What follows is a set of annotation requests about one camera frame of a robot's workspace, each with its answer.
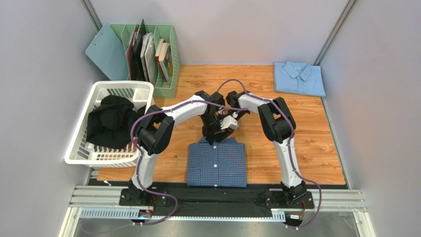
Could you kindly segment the blue checked long sleeve shirt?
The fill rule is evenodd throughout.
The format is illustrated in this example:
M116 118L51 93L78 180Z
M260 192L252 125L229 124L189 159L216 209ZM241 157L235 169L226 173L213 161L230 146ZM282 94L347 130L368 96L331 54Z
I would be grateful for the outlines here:
M246 148L235 138L189 145L186 183L192 187L246 188Z

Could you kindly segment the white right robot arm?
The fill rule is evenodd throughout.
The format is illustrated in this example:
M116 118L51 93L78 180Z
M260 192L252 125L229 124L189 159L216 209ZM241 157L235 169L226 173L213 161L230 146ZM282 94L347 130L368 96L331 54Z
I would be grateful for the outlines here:
M226 102L233 108L247 109L259 115L263 133L275 147L281 166L281 189L288 201L296 201L307 192L295 153L294 118L281 97L267 99L248 91L229 92Z

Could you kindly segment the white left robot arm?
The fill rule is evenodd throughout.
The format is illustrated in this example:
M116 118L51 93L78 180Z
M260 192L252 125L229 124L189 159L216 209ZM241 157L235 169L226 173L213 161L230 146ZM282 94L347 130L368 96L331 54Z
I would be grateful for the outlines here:
M209 95L204 91L169 107L151 106L130 131L132 138L137 139L135 145L140 157L128 187L129 196L145 203L151 195L157 194L149 190L157 159L168 147L177 125L199 116L203 123L202 136L212 145L223 141L237 129L238 111L238 108L227 107L221 94Z

